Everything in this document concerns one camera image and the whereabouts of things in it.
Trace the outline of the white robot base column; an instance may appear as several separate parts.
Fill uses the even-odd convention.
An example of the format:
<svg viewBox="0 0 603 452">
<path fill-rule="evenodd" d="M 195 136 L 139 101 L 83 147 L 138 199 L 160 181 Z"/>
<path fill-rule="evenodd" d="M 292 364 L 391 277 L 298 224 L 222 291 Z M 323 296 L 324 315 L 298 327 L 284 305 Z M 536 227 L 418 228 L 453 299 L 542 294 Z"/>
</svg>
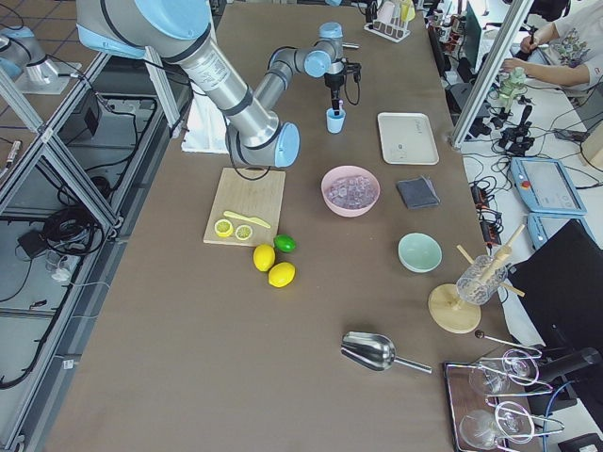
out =
<svg viewBox="0 0 603 452">
<path fill-rule="evenodd" d="M 222 113 L 209 97 L 199 89 L 193 89 L 182 151 L 227 154 L 226 125 Z"/>
</svg>

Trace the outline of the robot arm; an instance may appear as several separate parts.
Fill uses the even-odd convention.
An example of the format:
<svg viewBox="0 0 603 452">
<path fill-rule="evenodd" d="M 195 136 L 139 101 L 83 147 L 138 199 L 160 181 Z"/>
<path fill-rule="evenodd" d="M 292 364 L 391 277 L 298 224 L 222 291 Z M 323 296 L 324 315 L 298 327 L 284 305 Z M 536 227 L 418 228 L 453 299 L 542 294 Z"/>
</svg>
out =
<svg viewBox="0 0 603 452">
<path fill-rule="evenodd" d="M 117 57 L 142 59 L 151 47 L 182 68 L 229 120 L 226 143 L 237 163 L 287 168 L 300 151 L 298 127 L 272 108 L 296 73 L 314 78 L 341 74 L 343 30 L 328 22 L 307 49 L 281 49 L 252 89 L 211 37 L 211 11 L 204 1 L 79 1 L 76 26 L 82 44 Z"/>
</svg>

